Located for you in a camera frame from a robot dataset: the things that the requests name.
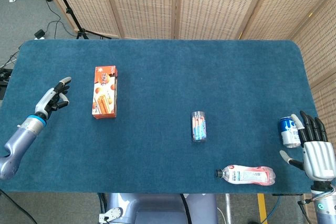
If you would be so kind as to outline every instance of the plastic bottle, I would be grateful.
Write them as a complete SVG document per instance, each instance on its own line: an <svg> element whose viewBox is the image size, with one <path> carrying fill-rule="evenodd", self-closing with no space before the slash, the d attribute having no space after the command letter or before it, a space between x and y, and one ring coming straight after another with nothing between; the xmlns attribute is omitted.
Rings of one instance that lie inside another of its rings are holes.
<svg viewBox="0 0 336 224"><path fill-rule="evenodd" d="M275 183L275 173L267 166L248 167L229 165L223 170L216 170L216 177L223 178L231 184L257 184L270 186Z"/></svg>

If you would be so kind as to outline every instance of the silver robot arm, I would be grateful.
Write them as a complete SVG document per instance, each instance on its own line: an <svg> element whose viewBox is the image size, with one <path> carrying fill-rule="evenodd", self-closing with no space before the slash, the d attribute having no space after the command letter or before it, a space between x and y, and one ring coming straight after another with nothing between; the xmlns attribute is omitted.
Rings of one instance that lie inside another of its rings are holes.
<svg viewBox="0 0 336 224"><path fill-rule="evenodd" d="M331 143L328 142L326 128L319 118L300 111L303 122L294 114L291 115L298 129L303 162L289 157L285 151L280 155L288 164L305 171L306 175L314 181L311 186L312 198L298 201L298 204L308 220L305 204L314 202L318 224L336 224L336 191L331 181L336 177L335 153Z"/></svg>
<svg viewBox="0 0 336 224"><path fill-rule="evenodd" d="M35 107L35 114L30 115L21 124L17 131L5 144L8 155L0 157L0 179L11 179L17 172L21 159L33 143L37 135L46 126L52 111L56 111L69 104L65 96L71 81L71 77L66 77L59 81L54 87L49 89Z"/></svg>

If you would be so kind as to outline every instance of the metal bracket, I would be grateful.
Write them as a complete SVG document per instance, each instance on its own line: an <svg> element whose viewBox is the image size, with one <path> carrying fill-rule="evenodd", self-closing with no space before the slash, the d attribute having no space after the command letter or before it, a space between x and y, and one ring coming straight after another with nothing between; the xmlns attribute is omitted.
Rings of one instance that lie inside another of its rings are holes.
<svg viewBox="0 0 336 224"><path fill-rule="evenodd" d="M99 223L108 223L122 216L122 208L115 207L108 210L105 214L99 215Z"/></svg>

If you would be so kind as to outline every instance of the small plastic jar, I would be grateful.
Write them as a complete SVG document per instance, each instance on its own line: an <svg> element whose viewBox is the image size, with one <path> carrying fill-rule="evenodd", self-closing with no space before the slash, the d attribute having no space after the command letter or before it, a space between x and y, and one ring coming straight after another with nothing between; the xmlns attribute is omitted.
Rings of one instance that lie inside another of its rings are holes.
<svg viewBox="0 0 336 224"><path fill-rule="evenodd" d="M191 113L192 135L194 142L206 141L205 113L203 111L194 111Z"/></svg>

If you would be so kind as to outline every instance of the soda can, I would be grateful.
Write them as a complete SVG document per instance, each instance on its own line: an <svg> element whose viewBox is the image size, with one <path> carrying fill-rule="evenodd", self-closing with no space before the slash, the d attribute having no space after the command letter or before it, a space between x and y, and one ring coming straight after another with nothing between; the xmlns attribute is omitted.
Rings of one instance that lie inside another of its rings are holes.
<svg viewBox="0 0 336 224"><path fill-rule="evenodd" d="M301 145L298 129L290 116L280 119L280 130L285 147L295 148Z"/></svg>
<svg viewBox="0 0 336 224"><path fill-rule="evenodd" d="M206 141L205 113L203 111L194 111L191 113L192 134L194 142Z"/></svg>

